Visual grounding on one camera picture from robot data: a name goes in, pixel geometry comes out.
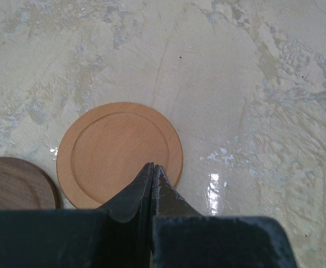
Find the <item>light brown wooden coaster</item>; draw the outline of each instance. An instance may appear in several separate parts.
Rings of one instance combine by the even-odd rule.
[[[49,176],[25,160],[0,157],[1,209],[55,209],[60,205]]]
[[[182,146],[173,126],[137,103],[110,103],[81,116],[67,130],[57,155],[63,192],[77,208],[97,208],[123,190],[147,162],[164,166],[176,185]]]

